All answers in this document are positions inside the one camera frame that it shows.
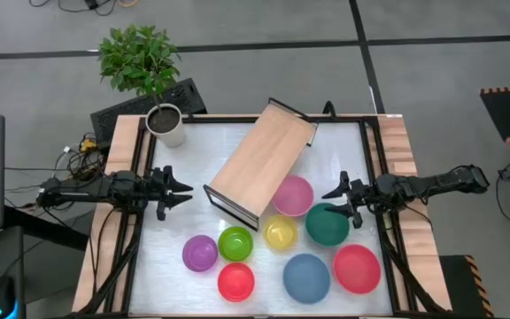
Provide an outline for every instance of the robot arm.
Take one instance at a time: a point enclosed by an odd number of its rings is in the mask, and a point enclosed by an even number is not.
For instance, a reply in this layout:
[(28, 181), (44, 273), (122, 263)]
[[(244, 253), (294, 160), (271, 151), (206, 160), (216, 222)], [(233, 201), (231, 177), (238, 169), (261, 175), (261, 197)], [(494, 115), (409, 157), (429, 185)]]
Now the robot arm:
[(353, 226), (361, 227), (363, 220), (357, 208), (366, 206), (373, 214), (383, 214), (390, 210), (401, 210), (415, 199), (426, 203), (437, 194), (450, 191), (481, 194), (487, 191), (489, 182), (482, 169), (469, 165), (460, 166), (440, 175), (428, 177), (398, 176), (384, 174), (372, 185), (364, 185), (361, 180), (350, 181), (347, 172), (340, 173), (337, 188), (322, 198), (339, 198), (345, 195), (347, 203), (327, 208), (331, 212), (353, 217)]
[(36, 203), (42, 207), (59, 206), (68, 202), (110, 203), (130, 213), (143, 210), (149, 200), (158, 201), (157, 218), (164, 221), (165, 208), (171, 209), (192, 198), (176, 193), (192, 191), (192, 187), (177, 182), (173, 169), (155, 167), (151, 177), (141, 178), (131, 171), (119, 171), (88, 181), (51, 178), (42, 184)]

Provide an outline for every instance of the potted plant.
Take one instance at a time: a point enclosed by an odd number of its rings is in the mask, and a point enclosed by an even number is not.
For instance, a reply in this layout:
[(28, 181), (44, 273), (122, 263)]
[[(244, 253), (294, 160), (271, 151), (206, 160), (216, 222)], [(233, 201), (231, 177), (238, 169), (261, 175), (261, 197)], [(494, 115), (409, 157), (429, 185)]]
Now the potted plant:
[(105, 38), (99, 46), (102, 80), (111, 77), (113, 89), (134, 89), (138, 96), (153, 97), (156, 106), (145, 119), (147, 129), (168, 147), (182, 144), (185, 135), (180, 110), (159, 102), (165, 89), (176, 83), (174, 77), (180, 75), (172, 60), (173, 55), (180, 56), (166, 30), (155, 32), (155, 26), (130, 25), (125, 31), (112, 28), (110, 36), (111, 40)]

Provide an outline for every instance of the white pot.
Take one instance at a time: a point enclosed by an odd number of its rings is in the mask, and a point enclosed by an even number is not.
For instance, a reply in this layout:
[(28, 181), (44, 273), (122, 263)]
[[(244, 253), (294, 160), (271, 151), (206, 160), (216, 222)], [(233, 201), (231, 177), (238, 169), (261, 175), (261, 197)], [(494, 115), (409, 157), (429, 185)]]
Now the white pot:
[[(166, 133), (155, 132), (149, 127), (149, 118), (153, 113), (155, 113), (158, 110), (159, 107), (161, 108), (161, 113), (163, 108), (172, 108), (180, 115), (179, 116), (180, 120), (178, 121), (178, 124), (176, 124), (176, 127), (174, 127), (172, 130)], [(176, 147), (182, 144), (186, 137), (184, 135), (184, 126), (182, 125), (181, 110), (179, 110), (178, 107), (169, 103), (163, 103), (159, 106), (151, 108), (151, 110), (147, 113), (147, 117), (145, 118), (145, 125), (147, 126), (147, 129), (151, 132), (151, 134), (153, 134), (158, 140), (160, 140), (164, 145), (166, 145), (166, 147)]]

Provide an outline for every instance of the black floor stripe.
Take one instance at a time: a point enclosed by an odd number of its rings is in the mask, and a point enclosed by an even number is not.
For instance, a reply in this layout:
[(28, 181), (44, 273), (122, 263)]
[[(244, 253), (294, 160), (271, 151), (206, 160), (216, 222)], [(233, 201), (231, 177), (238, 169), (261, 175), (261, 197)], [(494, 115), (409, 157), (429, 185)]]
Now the black floor stripe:
[(0, 53), (0, 59), (97, 57), (97, 50)]
[(500, 42), (510, 42), (510, 35), (379, 39), (368, 40), (367, 44), (369, 46), (382, 46), (382, 45), (411, 45), (411, 44), (500, 43)]
[[(239, 43), (239, 44), (207, 44), (185, 45), (178, 47), (182, 53), (191, 52), (222, 52), (222, 51), (255, 51), (275, 49), (309, 49), (309, 48), (340, 48), (359, 46), (391, 46), (391, 45), (414, 45), (414, 44), (447, 44), (447, 43), (501, 43), (510, 42), (510, 35), (489, 36), (460, 36), (440, 38), (411, 38), (411, 39), (377, 39), (377, 40), (324, 40), (324, 41), (299, 41), (281, 43)], [(0, 59), (20, 58), (74, 58), (74, 57), (97, 57), (97, 50), (80, 51), (42, 51), (42, 52), (17, 52), (0, 53)]]
[[(255, 51), (276, 49), (310, 49), (310, 48), (339, 48), (358, 46), (358, 40), (326, 40), (326, 41), (301, 41), (282, 43), (239, 43), (239, 44), (211, 44), (211, 45), (184, 45), (179, 46), (180, 53), (192, 52), (222, 52), (222, 51)], [(0, 59), (19, 58), (74, 58), (74, 57), (97, 57), (97, 50), (85, 51), (44, 51), (44, 52), (17, 52), (0, 53)]]
[(365, 29), (363, 28), (363, 22), (361, 21), (361, 14), (359, 13), (359, 7), (357, 0), (349, 0), (350, 7), (352, 8), (353, 23), (355, 24), (355, 30), (358, 34), (359, 48), (361, 49), (361, 57), (363, 58), (363, 64), (365, 66), (365, 72), (367, 75), (367, 82), (369, 88), (373, 94), (373, 103), (375, 104), (375, 110), (377, 113), (385, 113), (385, 106), (381, 99), (381, 91), (379, 90), (379, 83), (377, 82), (377, 76), (375, 75), (375, 68), (373, 67), (373, 60), (371, 59), (371, 53), (367, 45), (367, 38), (365, 36)]
[(220, 52), (274, 49), (337, 48), (359, 45), (358, 40), (295, 41), (282, 43), (210, 44), (178, 47), (179, 52)]

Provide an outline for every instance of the bowl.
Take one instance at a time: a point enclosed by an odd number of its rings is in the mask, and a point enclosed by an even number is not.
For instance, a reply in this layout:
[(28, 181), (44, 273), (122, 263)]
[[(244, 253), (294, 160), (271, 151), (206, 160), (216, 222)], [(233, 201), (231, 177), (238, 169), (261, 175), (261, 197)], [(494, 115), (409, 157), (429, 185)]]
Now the bowl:
[(255, 276), (247, 265), (233, 262), (224, 267), (218, 276), (218, 290), (223, 298), (232, 302), (246, 300), (255, 287)]
[(282, 283), (292, 299), (303, 304), (316, 303), (328, 294), (328, 267), (320, 258), (301, 253), (287, 262)]
[(305, 219), (308, 236), (320, 245), (327, 247), (340, 245), (350, 233), (350, 223), (342, 214), (329, 212), (329, 203), (314, 205)]
[(348, 292), (370, 293), (381, 281), (381, 265), (365, 246), (347, 245), (334, 257), (334, 277)]
[(228, 261), (243, 261), (253, 250), (253, 238), (243, 227), (229, 227), (221, 233), (218, 248)]
[(287, 216), (306, 214), (314, 201), (310, 183), (297, 175), (287, 175), (273, 196), (274, 208)]
[(192, 271), (202, 272), (218, 259), (218, 246), (210, 237), (198, 235), (189, 239), (182, 248), (182, 261)]
[(265, 222), (263, 238), (269, 247), (275, 250), (286, 250), (298, 240), (297, 223), (290, 217), (276, 214)]

